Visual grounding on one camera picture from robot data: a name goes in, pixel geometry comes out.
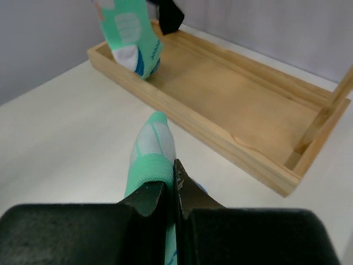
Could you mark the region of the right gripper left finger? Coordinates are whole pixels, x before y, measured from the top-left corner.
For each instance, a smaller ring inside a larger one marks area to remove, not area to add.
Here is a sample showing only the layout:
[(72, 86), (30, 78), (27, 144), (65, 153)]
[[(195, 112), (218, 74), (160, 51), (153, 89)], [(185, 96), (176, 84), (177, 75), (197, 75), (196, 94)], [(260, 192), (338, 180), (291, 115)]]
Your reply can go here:
[(20, 204), (1, 217), (2, 264), (163, 264), (167, 186), (116, 204)]

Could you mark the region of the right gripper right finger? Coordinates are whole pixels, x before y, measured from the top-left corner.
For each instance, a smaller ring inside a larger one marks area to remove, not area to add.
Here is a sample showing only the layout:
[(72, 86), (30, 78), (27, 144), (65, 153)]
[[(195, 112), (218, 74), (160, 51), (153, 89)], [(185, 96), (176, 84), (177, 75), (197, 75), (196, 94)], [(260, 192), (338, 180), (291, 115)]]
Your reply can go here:
[(296, 208), (227, 208), (174, 163), (179, 264), (339, 264), (320, 219)]

